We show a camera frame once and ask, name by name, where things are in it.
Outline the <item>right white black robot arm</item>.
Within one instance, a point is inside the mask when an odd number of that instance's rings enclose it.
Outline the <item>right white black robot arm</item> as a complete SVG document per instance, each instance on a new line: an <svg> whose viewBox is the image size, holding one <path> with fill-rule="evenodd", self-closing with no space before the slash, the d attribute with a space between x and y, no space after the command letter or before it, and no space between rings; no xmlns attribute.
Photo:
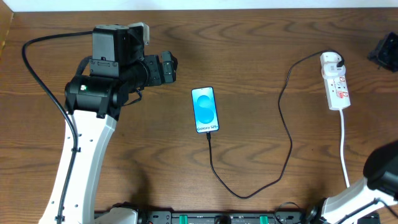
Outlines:
<svg viewBox="0 0 398 224"><path fill-rule="evenodd" d="M320 56L330 110L342 113L349 106L345 60L332 50ZM397 204L397 141L375 149L368 157L363 178L306 214L302 223L355 223L379 208Z"/></svg>

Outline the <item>blue screen Galaxy smartphone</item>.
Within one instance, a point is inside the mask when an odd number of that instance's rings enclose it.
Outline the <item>blue screen Galaxy smartphone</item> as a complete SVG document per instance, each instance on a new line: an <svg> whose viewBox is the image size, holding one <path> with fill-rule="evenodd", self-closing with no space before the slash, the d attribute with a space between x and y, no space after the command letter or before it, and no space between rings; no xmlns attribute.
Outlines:
<svg viewBox="0 0 398 224"><path fill-rule="evenodd" d="M218 131L220 124L213 87L195 88L191 91L191 94L196 132Z"/></svg>

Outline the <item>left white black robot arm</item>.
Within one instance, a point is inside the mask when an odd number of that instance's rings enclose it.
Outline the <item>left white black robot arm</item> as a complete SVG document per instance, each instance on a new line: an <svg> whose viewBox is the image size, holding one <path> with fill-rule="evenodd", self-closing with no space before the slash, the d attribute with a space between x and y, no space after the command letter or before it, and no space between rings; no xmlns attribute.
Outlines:
<svg viewBox="0 0 398 224"><path fill-rule="evenodd" d="M131 93L176 80L178 62L171 52L145 55L145 23L98 25L90 34L93 53L65 87L63 151L40 223L94 223L101 167L122 107L131 105Z"/></svg>

